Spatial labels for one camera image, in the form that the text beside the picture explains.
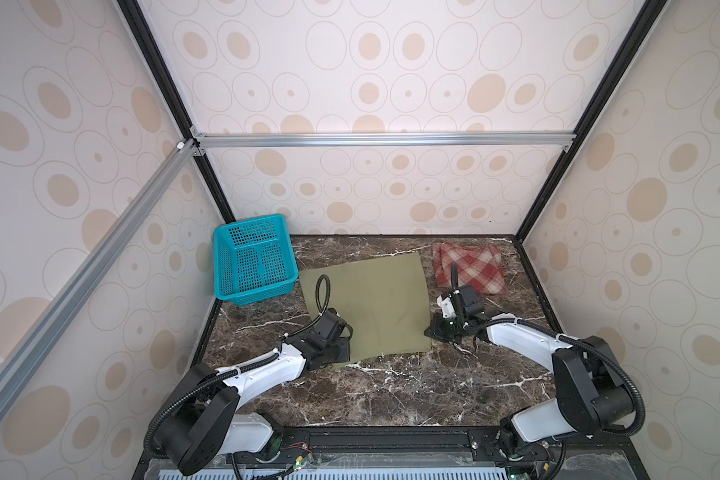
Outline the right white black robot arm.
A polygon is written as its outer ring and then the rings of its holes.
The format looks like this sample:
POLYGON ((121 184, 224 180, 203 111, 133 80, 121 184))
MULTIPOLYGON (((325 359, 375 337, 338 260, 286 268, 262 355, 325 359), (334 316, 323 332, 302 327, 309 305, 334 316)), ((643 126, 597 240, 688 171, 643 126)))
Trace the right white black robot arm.
POLYGON ((475 289, 451 266, 451 290, 438 298, 425 335, 456 345, 467 337, 507 348, 554 376, 556 396, 503 419, 497 441, 506 456, 548 438, 593 435, 632 436, 646 420, 637 384, 598 336, 585 339, 554 333, 501 310, 484 308, 475 289))

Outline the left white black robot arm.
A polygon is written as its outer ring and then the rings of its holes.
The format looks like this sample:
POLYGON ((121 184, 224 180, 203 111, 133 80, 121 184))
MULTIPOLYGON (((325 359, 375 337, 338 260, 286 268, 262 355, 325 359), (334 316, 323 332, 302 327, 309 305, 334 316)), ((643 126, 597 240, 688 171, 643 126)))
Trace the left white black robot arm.
POLYGON ((185 476, 219 455, 229 462, 242 453, 275 460, 283 449, 280 424, 238 410, 278 385, 349 360, 353 329, 328 307, 330 293, 330 279, 322 274, 315 287, 318 315, 284 335, 271 352, 218 370, 205 363, 191 367, 150 421, 144 453, 172 461, 185 476))

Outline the olive green skirt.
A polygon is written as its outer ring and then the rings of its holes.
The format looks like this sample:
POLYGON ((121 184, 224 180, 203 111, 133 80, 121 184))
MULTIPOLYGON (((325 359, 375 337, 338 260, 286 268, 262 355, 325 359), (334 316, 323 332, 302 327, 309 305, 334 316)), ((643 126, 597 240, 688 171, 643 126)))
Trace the olive green skirt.
POLYGON ((299 272, 307 310, 316 316, 315 287, 321 275, 331 283, 329 306, 353 328, 350 361, 426 353, 431 340, 430 297, 420 256, 408 253, 299 272))

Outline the diagonal aluminium left rail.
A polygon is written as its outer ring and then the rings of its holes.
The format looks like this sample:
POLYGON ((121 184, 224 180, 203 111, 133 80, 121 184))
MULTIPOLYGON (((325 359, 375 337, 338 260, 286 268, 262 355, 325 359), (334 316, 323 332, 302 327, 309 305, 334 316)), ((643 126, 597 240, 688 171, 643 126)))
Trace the diagonal aluminium left rail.
POLYGON ((50 302, 0 367, 0 422, 47 358, 72 320, 196 151, 186 139, 161 164, 133 202, 116 219, 93 252, 50 302))

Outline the horizontal aluminium back rail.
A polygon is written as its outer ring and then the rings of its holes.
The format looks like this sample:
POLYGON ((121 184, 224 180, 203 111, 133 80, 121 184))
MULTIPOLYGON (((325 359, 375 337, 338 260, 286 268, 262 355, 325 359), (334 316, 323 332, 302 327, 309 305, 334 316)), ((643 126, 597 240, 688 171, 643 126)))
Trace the horizontal aluminium back rail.
POLYGON ((385 132, 385 133, 288 133, 200 134, 196 142, 208 148, 339 148, 432 147, 492 145, 570 145, 572 131, 499 132, 385 132))

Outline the red plaid skirt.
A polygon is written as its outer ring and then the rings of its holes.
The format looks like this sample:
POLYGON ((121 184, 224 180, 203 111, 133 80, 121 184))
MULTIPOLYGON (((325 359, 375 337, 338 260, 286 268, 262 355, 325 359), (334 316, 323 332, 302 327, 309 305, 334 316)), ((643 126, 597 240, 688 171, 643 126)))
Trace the red plaid skirt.
POLYGON ((458 269, 460 285, 468 284, 477 292, 489 295, 503 295, 508 292, 502 254, 494 244, 467 246, 449 242, 432 245, 433 271, 436 284, 451 286, 451 269, 458 269))

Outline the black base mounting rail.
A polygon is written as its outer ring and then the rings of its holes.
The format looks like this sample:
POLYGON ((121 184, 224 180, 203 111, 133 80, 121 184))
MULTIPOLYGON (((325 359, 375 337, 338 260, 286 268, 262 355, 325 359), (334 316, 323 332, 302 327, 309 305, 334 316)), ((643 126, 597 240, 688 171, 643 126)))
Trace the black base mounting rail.
POLYGON ((515 460, 494 427, 285 427, 261 453, 221 454, 194 479, 645 479, 609 434, 541 440, 515 460))

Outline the teal plastic basket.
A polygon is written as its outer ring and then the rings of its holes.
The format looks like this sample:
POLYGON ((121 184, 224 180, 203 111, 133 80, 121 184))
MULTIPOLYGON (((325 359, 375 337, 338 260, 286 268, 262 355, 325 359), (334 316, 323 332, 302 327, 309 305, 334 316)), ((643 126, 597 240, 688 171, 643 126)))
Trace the teal plastic basket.
POLYGON ((288 294, 299 277, 286 219, 271 214, 213 232, 214 292, 237 306, 288 294))

